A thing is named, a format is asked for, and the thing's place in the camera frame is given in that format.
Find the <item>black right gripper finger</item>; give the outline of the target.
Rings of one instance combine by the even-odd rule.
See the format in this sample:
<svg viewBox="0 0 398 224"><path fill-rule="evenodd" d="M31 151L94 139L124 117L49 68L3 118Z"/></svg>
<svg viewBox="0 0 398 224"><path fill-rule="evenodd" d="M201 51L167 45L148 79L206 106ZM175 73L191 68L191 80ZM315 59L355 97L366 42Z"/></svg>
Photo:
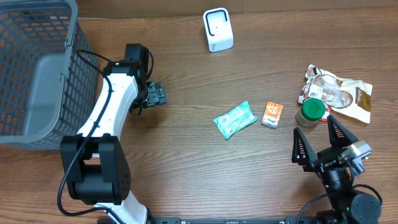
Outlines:
<svg viewBox="0 0 398 224"><path fill-rule="evenodd" d="M294 129L294 143L292 150L292 163L300 166L312 166L318 159L315 151L307 141L300 128Z"/></svg>
<svg viewBox="0 0 398 224"><path fill-rule="evenodd" d="M348 147L358 138L348 131L333 115L327 117L330 144L332 147Z"/></svg>

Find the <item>red snack stick packet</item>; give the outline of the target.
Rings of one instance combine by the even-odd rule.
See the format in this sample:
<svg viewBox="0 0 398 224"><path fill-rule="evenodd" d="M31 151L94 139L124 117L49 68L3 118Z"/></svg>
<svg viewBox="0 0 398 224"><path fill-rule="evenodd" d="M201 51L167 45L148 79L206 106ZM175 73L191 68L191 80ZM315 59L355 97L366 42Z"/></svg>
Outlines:
<svg viewBox="0 0 398 224"><path fill-rule="evenodd" d="M327 117L330 115L330 112L331 109L329 109L329 107L326 107L323 116L320 118L320 121L327 122Z"/></svg>

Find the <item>beige brown snack bag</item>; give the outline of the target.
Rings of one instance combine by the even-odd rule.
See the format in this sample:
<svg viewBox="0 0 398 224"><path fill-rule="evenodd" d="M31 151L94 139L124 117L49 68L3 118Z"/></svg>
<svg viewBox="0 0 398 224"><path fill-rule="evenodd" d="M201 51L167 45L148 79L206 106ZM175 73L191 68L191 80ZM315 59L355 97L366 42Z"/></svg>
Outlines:
<svg viewBox="0 0 398 224"><path fill-rule="evenodd" d="M362 80L340 78L335 74L309 65L307 82L298 97L300 104L310 98L321 100L329 110L369 124L373 86Z"/></svg>

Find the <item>small orange white box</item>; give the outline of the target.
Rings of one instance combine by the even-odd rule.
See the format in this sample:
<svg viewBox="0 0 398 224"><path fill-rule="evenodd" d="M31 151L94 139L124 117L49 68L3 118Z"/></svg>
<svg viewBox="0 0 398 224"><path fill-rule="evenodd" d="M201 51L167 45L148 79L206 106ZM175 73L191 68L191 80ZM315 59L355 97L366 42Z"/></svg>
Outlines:
<svg viewBox="0 0 398 224"><path fill-rule="evenodd" d="M270 128L276 128L279 124L282 109L283 105L268 101L264 110L261 123Z"/></svg>

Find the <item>teal orange snack packet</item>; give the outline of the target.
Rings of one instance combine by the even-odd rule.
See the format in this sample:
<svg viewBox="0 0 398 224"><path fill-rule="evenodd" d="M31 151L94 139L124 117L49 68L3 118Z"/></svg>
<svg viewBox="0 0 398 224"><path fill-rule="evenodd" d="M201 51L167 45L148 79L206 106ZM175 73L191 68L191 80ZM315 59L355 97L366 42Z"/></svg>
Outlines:
<svg viewBox="0 0 398 224"><path fill-rule="evenodd" d="M257 116L253 115L248 101L242 102L228 113L213 120L225 139L229 139L236 132L256 121Z"/></svg>

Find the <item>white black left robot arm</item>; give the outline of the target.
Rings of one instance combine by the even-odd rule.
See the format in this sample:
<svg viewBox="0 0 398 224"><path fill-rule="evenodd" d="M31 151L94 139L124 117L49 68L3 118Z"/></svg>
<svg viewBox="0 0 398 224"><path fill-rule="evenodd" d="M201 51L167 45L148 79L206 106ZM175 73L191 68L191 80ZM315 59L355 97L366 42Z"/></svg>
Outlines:
<svg viewBox="0 0 398 224"><path fill-rule="evenodd" d="M155 223L150 210L131 192L131 170L120 143L129 113L167 102L163 85L149 79L154 56L142 44L127 44L122 60L107 59L99 69L84 53L76 52L103 77L103 86L85 124L76 135L61 140L65 175L57 194L58 209L69 217L101 210L111 223Z"/></svg>

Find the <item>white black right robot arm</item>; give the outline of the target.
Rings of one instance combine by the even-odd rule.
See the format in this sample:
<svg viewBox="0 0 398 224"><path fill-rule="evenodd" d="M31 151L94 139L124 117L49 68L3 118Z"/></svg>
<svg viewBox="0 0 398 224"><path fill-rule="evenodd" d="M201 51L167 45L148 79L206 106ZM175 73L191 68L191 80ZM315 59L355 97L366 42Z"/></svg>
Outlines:
<svg viewBox="0 0 398 224"><path fill-rule="evenodd" d="M383 200L380 193L366 184L354 184L354 178L365 171L363 159L371 154L366 141L360 141L334 116L327 118L330 147L315 152L300 128L293 130L292 162L321 180L326 193L309 201L299 212L296 223L377 223ZM330 210L313 218L304 212L315 202L327 198Z"/></svg>

